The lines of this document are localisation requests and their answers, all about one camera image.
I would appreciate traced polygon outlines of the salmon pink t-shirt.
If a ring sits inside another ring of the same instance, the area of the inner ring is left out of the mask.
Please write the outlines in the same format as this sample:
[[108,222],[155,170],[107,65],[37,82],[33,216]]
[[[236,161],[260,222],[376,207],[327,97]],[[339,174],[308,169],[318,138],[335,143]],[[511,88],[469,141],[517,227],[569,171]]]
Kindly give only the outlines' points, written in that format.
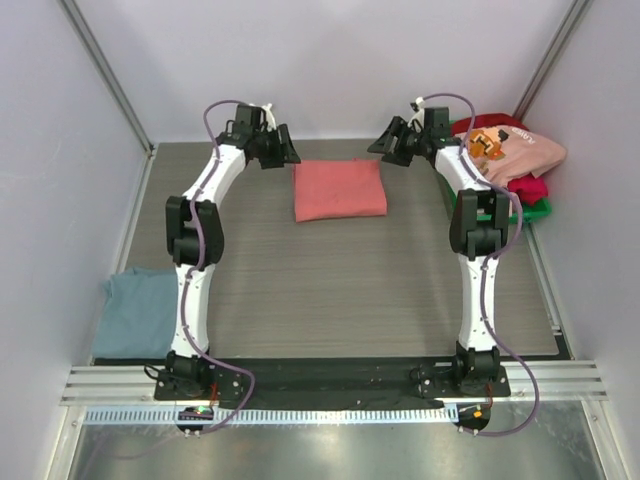
[[297,223],[388,212],[378,160],[303,160],[293,167],[292,180]]

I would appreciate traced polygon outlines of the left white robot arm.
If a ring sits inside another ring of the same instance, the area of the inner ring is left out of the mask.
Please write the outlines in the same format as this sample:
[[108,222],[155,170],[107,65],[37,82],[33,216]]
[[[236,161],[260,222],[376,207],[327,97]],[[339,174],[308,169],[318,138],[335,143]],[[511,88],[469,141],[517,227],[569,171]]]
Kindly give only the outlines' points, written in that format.
[[158,399],[198,400],[207,394],[237,399],[250,394],[254,376],[210,353],[209,297],[213,274],[225,248],[220,206],[230,187],[255,160],[263,169],[296,164],[300,158],[287,125],[269,104],[234,101],[234,117],[212,134],[212,152],[194,183],[165,204],[166,247],[177,278],[176,324]]

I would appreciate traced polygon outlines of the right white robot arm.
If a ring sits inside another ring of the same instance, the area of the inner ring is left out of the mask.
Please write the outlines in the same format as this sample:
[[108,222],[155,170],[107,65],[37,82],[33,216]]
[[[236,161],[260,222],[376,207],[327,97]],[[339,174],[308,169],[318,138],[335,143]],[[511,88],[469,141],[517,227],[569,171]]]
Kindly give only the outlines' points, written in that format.
[[368,151],[402,167],[422,157],[456,192],[449,244],[462,274],[462,323],[451,364],[419,366],[411,376],[424,398],[481,396],[500,381],[494,290],[498,253],[509,241],[510,199],[490,185],[466,142],[452,134],[448,108],[414,103],[412,109],[409,120],[393,117]]

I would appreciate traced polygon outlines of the light pink printed t-shirt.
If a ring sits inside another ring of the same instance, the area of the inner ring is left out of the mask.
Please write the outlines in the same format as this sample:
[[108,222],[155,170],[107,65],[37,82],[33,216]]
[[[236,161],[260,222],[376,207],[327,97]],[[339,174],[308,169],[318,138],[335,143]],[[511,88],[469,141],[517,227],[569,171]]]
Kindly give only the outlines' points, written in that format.
[[509,125],[473,129],[467,150],[489,182],[506,187],[527,206],[549,196],[543,175],[567,156],[560,144]]

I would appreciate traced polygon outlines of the red t-shirt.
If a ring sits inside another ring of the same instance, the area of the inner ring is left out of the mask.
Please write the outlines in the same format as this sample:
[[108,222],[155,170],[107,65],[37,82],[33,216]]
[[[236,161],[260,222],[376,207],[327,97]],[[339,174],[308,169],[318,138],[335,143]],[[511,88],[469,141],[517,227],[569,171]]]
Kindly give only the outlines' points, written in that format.
[[544,180],[532,173],[542,152],[524,124],[504,113],[479,115],[471,133],[475,137],[489,140],[486,156],[470,154],[489,182],[506,187],[528,206],[549,195]]

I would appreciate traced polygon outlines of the green plastic bin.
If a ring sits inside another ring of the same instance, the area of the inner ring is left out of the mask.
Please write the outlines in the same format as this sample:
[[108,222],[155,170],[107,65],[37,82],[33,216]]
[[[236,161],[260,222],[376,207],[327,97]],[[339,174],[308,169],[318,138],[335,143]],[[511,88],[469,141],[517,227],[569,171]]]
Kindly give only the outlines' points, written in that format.
[[[453,122],[451,125],[452,133],[462,138],[466,133],[467,128],[470,125],[474,126],[474,122],[475,122],[475,119],[471,119],[471,118],[464,118],[461,120],[457,120]],[[525,222],[533,222],[551,213],[551,204],[550,204],[549,196],[547,198],[541,199],[539,202],[537,202],[533,206],[527,206],[524,204],[522,204],[522,206],[523,206],[523,220]]]

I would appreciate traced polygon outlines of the folded blue t-shirt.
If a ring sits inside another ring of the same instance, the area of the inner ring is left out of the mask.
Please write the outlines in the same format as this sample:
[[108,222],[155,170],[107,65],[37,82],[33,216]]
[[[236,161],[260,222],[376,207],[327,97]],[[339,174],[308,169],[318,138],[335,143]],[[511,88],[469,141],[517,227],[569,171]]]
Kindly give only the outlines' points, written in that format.
[[105,302],[92,356],[107,360],[163,359],[175,333],[175,271],[132,267],[111,276],[103,290]]

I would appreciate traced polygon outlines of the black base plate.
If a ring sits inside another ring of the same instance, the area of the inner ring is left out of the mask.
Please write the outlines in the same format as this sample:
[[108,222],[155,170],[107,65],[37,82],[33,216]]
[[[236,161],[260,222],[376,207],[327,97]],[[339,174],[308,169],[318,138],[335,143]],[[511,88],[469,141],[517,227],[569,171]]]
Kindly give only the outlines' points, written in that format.
[[208,400],[239,403],[250,387],[251,405],[269,401],[282,408],[295,402],[453,397],[497,398],[511,394],[499,355],[469,359],[445,357],[240,358],[214,364],[195,355],[167,356],[160,368],[146,366],[155,381],[156,400]]

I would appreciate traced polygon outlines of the right aluminium corner post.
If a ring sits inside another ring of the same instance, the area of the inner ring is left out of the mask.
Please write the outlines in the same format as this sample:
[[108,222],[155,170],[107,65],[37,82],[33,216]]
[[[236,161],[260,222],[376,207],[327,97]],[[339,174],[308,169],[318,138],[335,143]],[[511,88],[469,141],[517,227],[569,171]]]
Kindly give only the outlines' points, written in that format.
[[518,120],[522,121],[525,119],[592,4],[592,0],[573,0],[570,2],[568,10],[562,17],[558,28],[553,34],[549,45],[516,105],[513,116]]

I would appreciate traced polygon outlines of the aluminium corner post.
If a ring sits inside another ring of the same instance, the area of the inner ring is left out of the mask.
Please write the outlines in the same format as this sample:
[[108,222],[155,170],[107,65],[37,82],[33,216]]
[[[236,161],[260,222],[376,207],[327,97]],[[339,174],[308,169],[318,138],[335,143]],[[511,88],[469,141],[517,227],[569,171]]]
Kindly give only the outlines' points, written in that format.
[[89,60],[94,65],[115,105],[123,115],[137,142],[145,155],[151,157],[154,144],[146,133],[138,115],[136,114],[128,96],[121,86],[109,60],[103,52],[89,23],[82,13],[78,3],[74,0],[59,0],[58,5],[67,17],[72,29],[85,49]]
[[516,105],[513,116],[518,120],[522,121],[525,119],[592,4],[592,0],[573,0],[570,2],[568,10],[562,17],[558,28],[553,34],[549,45]]

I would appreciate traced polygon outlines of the left aluminium corner post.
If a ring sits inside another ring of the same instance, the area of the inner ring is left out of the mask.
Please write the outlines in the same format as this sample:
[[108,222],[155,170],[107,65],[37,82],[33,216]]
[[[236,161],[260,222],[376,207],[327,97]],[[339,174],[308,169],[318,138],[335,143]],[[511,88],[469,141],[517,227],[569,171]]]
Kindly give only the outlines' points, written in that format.
[[103,52],[89,23],[82,13],[78,3],[74,0],[59,0],[58,5],[67,17],[72,29],[85,49],[89,60],[94,65],[115,105],[123,115],[137,142],[145,155],[151,157],[154,144],[146,133],[138,115],[136,114],[128,96],[121,86],[109,60]]

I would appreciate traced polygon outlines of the aluminium front rail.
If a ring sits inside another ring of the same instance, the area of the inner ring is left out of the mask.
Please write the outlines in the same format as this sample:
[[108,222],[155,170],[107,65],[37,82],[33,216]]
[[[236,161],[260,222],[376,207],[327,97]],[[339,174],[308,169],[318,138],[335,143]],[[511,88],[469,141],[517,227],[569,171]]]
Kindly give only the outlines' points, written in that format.
[[[527,363],[543,401],[604,401],[604,382],[592,360],[534,360]],[[62,405],[146,405],[155,402],[155,383],[140,366],[71,369]]]

